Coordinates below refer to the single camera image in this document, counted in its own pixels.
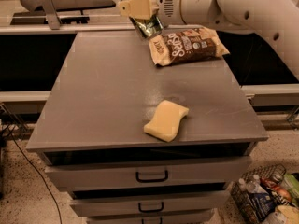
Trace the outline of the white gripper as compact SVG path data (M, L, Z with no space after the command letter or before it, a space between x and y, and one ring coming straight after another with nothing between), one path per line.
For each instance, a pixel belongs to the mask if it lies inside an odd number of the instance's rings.
M165 27L185 24L181 15L181 0L157 0L157 3L153 0L122 0L118 7L124 17L149 20L157 13Z

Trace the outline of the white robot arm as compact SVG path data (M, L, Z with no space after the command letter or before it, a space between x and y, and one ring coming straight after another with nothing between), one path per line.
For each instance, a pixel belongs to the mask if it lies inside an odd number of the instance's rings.
M120 14L162 24L255 33L299 78L299 8L292 0L121 0Z

